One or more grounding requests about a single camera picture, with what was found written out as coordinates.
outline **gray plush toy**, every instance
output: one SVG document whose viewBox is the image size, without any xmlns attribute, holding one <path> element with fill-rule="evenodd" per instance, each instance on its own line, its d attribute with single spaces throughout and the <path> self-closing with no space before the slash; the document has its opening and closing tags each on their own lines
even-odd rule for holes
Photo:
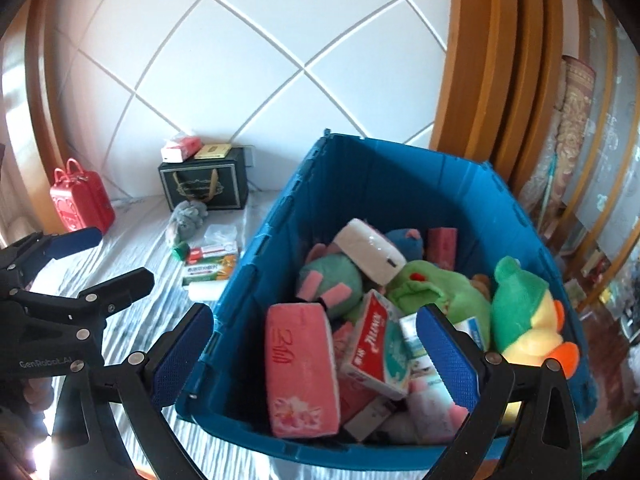
<svg viewBox="0 0 640 480">
<path fill-rule="evenodd" d="M 164 237 L 169 247 L 173 248 L 180 242 L 193 237 L 197 229 L 202 227 L 207 216 L 207 206 L 197 200 L 180 202 L 169 218 Z"/>
</svg>

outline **green bag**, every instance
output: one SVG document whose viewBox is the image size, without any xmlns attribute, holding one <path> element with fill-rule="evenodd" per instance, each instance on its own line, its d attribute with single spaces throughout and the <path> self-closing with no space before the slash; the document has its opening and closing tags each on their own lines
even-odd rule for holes
<svg viewBox="0 0 640 480">
<path fill-rule="evenodd" d="M 582 478 L 601 469 L 608 469 L 620 453 L 622 447 L 638 422 L 638 412 L 625 419 L 618 426 L 603 434 L 596 443 L 582 454 Z"/>
</svg>

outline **wall outlet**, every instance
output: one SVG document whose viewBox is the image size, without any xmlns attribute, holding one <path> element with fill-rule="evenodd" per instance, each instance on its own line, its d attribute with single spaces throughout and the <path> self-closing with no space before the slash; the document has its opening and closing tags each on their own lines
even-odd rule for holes
<svg viewBox="0 0 640 480">
<path fill-rule="evenodd" d="M 255 166 L 255 146 L 240 146 L 244 148 L 244 165 L 248 168 Z"/>
</svg>

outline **pink plush ear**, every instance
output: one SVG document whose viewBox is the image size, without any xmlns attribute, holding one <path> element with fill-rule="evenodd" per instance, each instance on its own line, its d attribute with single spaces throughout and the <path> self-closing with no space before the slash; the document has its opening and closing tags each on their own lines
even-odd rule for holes
<svg viewBox="0 0 640 480">
<path fill-rule="evenodd" d="M 320 274 L 317 270 L 312 270 L 306 276 L 305 280 L 300 285 L 300 290 L 298 291 L 298 297 L 303 301 L 313 301 L 316 299 L 316 292 L 318 291 L 318 287 L 322 283 L 322 274 Z"/>
<path fill-rule="evenodd" d="M 414 240 L 421 240 L 420 231 L 418 229 L 409 229 L 404 235 L 406 238 L 413 238 Z"/>
<path fill-rule="evenodd" d="M 339 303 L 342 303 L 345 300 L 349 299 L 351 295 L 351 287 L 345 285 L 344 283 L 338 283 L 335 286 L 332 286 L 328 291 L 326 291 L 322 296 L 322 300 L 327 308 L 331 308 L 336 306 Z"/>
<path fill-rule="evenodd" d="M 326 253 L 327 253 L 327 254 L 338 254 L 338 253 L 340 253 L 340 252 L 342 252 L 342 251 L 340 250 L 340 247 L 338 247 L 338 245 L 337 245 L 337 244 L 334 244 L 333 242 L 331 242 L 331 243 L 329 244 L 329 246 L 326 248 Z"/>
<path fill-rule="evenodd" d="M 327 254 L 327 248 L 325 244 L 315 244 L 309 254 L 306 256 L 305 265 L 310 264 L 312 261 L 322 258 Z"/>
</svg>

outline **red handle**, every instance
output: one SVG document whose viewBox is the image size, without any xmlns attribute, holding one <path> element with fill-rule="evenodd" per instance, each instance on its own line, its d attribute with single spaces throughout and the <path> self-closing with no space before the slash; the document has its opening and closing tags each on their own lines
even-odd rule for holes
<svg viewBox="0 0 640 480">
<path fill-rule="evenodd" d="M 75 166 L 76 171 L 72 171 L 71 170 L 71 166 Z M 77 160 L 75 160 L 74 158 L 70 158 L 67 162 L 66 162 L 66 172 L 69 174 L 69 176 L 73 176 L 76 173 L 80 173 L 80 174 L 85 174 L 86 172 L 84 171 L 84 168 L 82 167 L 82 164 L 80 164 Z"/>
<path fill-rule="evenodd" d="M 69 176 L 65 173 L 65 170 L 61 170 L 60 168 L 56 168 L 53 171 L 53 178 L 56 180 L 56 184 L 62 182 L 63 180 L 69 180 Z"/>
</svg>

